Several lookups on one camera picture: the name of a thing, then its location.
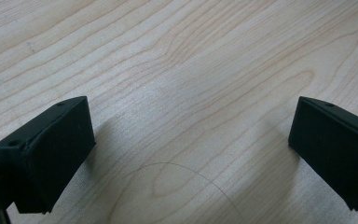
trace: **black plastic block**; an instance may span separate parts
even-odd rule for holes
[[[87,97],[60,102],[0,141],[20,213],[51,212],[95,145]]]
[[[292,147],[358,211],[358,117],[336,105],[300,97],[289,136]]]

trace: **wooden table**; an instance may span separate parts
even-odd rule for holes
[[[358,223],[287,146],[300,95],[358,115],[358,1],[0,0],[0,139],[78,95],[97,146],[13,223]]]

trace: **wood grain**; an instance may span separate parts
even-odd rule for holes
[[[96,148],[13,223],[358,223],[287,146],[300,95],[358,115],[358,1],[0,0],[0,139],[78,95]]]

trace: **black bracket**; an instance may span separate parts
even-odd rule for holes
[[[289,136],[292,147],[358,211],[358,117],[330,103],[300,97]]]
[[[51,212],[95,146],[86,96],[62,101],[0,141],[0,223],[20,213]]]

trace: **hole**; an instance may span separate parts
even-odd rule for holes
[[[15,147],[15,146],[18,146],[20,143],[21,143],[20,140],[13,140],[13,141],[9,142],[8,145],[10,147]]]

